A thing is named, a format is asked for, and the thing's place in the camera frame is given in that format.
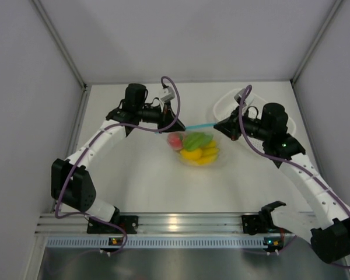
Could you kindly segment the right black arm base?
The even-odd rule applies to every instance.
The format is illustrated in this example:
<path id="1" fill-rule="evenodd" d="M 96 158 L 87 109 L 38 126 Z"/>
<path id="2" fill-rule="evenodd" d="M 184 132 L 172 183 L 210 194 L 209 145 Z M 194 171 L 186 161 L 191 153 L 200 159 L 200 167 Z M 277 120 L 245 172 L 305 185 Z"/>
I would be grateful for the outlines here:
<path id="1" fill-rule="evenodd" d="M 262 215 L 242 215 L 243 233 L 256 235 L 261 233 L 277 233 L 278 228 Z"/>

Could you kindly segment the clear zip top bag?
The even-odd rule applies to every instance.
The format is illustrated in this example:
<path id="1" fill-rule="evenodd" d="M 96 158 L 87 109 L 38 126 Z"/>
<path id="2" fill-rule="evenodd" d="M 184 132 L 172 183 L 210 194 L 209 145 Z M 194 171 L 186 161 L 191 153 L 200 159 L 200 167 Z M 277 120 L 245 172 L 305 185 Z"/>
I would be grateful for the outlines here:
<path id="1" fill-rule="evenodd" d="M 189 125 L 184 131 L 157 132 L 166 143 L 169 155 L 182 165 L 191 167 L 220 167 L 229 159 L 222 135 L 208 122 Z"/>

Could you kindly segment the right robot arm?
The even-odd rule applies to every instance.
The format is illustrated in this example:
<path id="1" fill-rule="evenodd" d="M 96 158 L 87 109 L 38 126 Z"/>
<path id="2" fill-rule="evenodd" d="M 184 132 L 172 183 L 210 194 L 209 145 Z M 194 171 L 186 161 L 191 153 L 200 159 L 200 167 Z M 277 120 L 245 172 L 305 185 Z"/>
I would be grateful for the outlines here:
<path id="1" fill-rule="evenodd" d="M 253 151 L 271 160 L 297 188 L 310 206 L 314 219 L 286 210 L 275 201 L 261 208 L 258 224 L 266 231 L 283 228 L 307 241 L 318 258 L 334 265 L 350 255 L 350 207 L 316 172 L 304 147 L 288 133 L 289 117 L 278 103 L 267 103 L 258 117 L 249 116 L 247 106 L 229 114 L 215 114 L 214 128 L 233 141 L 243 137 L 262 141 L 263 150 Z"/>

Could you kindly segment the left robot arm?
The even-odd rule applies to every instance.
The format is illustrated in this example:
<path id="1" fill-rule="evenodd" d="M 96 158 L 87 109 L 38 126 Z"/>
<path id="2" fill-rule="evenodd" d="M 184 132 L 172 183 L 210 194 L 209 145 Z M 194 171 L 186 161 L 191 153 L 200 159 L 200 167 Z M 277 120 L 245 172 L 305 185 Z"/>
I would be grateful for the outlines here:
<path id="1" fill-rule="evenodd" d="M 51 197 L 55 199 L 55 217 L 61 219 L 61 205 L 74 209 L 74 214 L 87 215 L 100 223 L 107 233 L 120 226 L 119 209 L 97 197 L 89 168 L 100 160 L 133 130 L 170 133 L 183 132 L 180 110 L 173 111 L 171 101 L 180 100 L 179 90 L 170 82 L 161 83 L 157 106 L 148 103 L 148 89 L 139 83 L 130 83 L 118 107 L 106 116 L 101 127 L 76 152 L 66 159 L 56 159 L 51 166 Z"/>

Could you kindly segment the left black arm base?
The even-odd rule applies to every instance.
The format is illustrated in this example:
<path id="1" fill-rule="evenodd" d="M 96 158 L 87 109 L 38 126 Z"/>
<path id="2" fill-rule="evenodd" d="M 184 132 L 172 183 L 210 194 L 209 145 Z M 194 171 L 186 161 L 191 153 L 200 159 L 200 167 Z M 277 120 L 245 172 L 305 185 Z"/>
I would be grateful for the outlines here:
<path id="1" fill-rule="evenodd" d="M 117 226 L 123 229 L 127 234 L 137 234 L 139 217 L 136 215 L 120 215 Z M 89 218 L 88 234 L 119 234 L 121 231 L 105 223 L 98 222 L 94 219 Z"/>

